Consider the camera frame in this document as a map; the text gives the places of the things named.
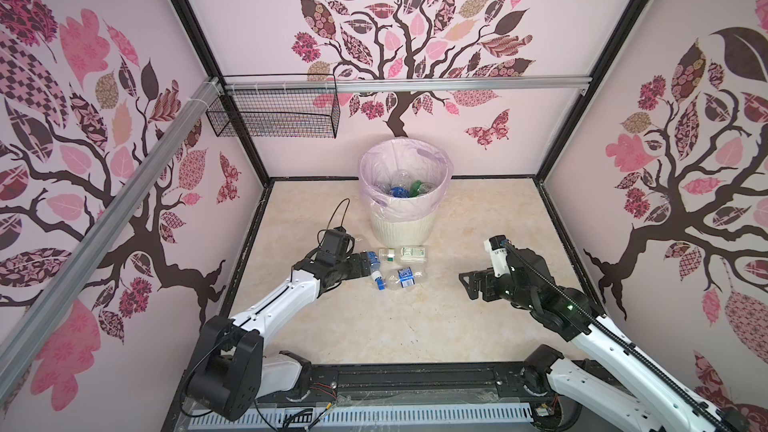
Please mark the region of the small clear bottle blue label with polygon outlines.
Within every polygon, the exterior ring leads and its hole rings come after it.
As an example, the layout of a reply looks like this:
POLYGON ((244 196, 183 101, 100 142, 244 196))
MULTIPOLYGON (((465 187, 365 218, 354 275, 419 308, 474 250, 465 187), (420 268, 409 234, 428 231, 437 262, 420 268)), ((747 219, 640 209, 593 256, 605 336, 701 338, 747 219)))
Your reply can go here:
POLYGON ((407 289, 424 282, 427 278, 423 268, 402 267, 393 270, 386 278, 388 288, 407 289))

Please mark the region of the white bin with pink liner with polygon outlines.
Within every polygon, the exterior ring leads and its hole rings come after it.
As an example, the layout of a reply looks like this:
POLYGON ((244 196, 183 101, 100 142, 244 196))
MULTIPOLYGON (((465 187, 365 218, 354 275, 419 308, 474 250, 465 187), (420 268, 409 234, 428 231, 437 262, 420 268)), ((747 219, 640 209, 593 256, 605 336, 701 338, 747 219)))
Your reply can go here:
POLYGON ((358 168, 360 199, 376 239, 392 248, 424 244, 453 171, 443 149, 421 140, 394 138, 365 152, 358 168))

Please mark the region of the green bottle yellow cap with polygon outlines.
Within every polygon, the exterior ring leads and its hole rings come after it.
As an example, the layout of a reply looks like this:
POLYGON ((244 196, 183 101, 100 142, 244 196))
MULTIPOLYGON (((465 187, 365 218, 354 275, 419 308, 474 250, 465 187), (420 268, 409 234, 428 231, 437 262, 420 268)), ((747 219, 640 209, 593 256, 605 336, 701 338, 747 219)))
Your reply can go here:
POLYGON ((414 181, 409 189, 409 195, 411 197, 418 197, 427 194, 431 191, 431 186, 428 183, 420 180, 414 181))

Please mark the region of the grey aluminium rail left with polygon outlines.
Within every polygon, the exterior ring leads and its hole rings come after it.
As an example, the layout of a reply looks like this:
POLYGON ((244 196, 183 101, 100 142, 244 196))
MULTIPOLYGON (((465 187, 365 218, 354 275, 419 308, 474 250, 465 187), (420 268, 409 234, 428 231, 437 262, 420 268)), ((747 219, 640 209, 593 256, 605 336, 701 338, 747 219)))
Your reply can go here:
POLYGON ((102 217, 79 242, 58 274, 1 344, 1 398, 7 399, 70 305, 126 227, 134 212, 169 165, 194 124, 221 92, 221 80, 205 79, 189 97, 180 117, 138 166, 106 207, 102 217))

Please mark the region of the grey aluminium rail back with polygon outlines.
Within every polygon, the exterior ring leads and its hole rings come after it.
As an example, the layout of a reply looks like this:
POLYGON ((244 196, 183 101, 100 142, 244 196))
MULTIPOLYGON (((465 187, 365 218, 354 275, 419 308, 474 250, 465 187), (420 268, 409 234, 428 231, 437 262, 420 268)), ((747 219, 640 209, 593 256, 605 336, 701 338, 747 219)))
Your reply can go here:
POLYGON ((321 93, 373 93, 373 92, 428 92, 464 90, 531 90, 531 89, 577 89, 587 90, 592 81, 588 76, 520 76, 520 77, 471 77, 438 79, 376 79, 376 80, 292 80, 278 76, 270 81, 256 81, 248 76, 247 81, 232 82, 225 86, 227 91, 280 92, 315 90, 321 93))

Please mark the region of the black base frame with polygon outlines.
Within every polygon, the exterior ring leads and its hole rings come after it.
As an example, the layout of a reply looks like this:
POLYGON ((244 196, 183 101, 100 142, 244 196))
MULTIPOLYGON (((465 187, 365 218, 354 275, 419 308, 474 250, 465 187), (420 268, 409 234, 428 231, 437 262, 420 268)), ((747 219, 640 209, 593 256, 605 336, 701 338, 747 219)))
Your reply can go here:
MULTIPOLYGON (((286 393, 276 393, 258 399, 251 408, 305 407, 308 411, 312 411, 315 407, 323 406, 330 408, 355 405, 525 403, 531 408, 533 422, 506 425, 530 425, 538 431, 573 430, 583 412, 591 410, 567 397, 559 397, 553 392, 543 396, 533 394, 526 386, 527 379, 521 374, 525 361, 526 359, 520 362, 311 364, 310 389, 304 399, 293 401, 286 393)), ((611 385, 618 383, 593 360, 574 363, 611 385)), ((189 431, 187 426, 192 419, 211 414, 217 415, 191 399, 180 405, 177 398, 163 428, 166 431, 189 431)), ((504 424, 486 425, 506 426, 504 424)), ((425 430, 453 426, 409 426, 396 427, 392 430, 425 430)))

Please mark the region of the clear bottle green white label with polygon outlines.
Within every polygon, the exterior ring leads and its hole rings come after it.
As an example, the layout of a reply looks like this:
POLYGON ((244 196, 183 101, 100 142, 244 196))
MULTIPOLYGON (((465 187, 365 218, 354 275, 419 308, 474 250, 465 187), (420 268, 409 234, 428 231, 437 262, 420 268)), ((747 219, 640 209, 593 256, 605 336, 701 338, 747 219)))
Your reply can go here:
POLYGON ((425 246, 380 248, 378 258, 381 262, 426 263, 427 248, 425 246))

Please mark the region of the grey aluminium rail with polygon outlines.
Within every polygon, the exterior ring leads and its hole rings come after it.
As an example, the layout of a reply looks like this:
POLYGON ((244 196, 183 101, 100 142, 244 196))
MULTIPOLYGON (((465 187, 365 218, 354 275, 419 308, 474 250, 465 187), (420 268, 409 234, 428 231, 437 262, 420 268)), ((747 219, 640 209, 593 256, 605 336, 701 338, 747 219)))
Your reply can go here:
POLYGON ((520 76, 520 77, 471 77, 438 79, 376 79, 376 80, 292 80, 278 76, 270 81, 256 81, 248 76, 247 81, 232 82, 225 86, 227 91, 280 92, 315 90, 321 93, 373 93, 373 92, 428 92, 464 90, 531 90, 531 89, 577 89, 587 90, 592 81, 588 76, 520 76))
POLYGON ((106 207, 102 217, 79 242, 58 274, 1 344, 1 398, 7 399, 70 305, 126 227, 134 212, 169 165, 194 124, 221 92, 221 80, 205 79, 189 97, 180 117, 138 166, 106 207))

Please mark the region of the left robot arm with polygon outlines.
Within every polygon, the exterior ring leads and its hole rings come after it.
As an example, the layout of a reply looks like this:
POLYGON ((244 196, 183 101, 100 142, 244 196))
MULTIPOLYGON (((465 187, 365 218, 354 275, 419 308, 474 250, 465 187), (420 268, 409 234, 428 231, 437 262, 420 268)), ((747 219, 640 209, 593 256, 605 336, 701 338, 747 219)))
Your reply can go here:
POLYGON ((309 394, 311 362, 288 351, 264 348, 303 308, 343 282, 373 274, 371 254, 354 250, 355 239, 338 226, 295 263, 288 278, 266 298, 232 317, 215 316, 202 327, 179 393, 209 412, 235 421, 262 398, 309 394))

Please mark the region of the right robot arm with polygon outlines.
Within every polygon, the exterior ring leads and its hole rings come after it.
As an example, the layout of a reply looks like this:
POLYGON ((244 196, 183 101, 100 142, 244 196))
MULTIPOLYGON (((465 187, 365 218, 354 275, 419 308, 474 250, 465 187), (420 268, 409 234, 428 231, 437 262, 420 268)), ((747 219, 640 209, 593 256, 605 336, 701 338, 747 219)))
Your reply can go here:
POLYGON ((670 375, 632 342, 580 290, 555 282, 546 261, 502 236, 486 241, 491 266, 460 274, 468 297, 505 300, 585 352, 615 380, 611 385, 558 350, 539 346, 521 371, 535 395, 553 392, 622 431, 747 431, 736 408, 719 406, 670 375))

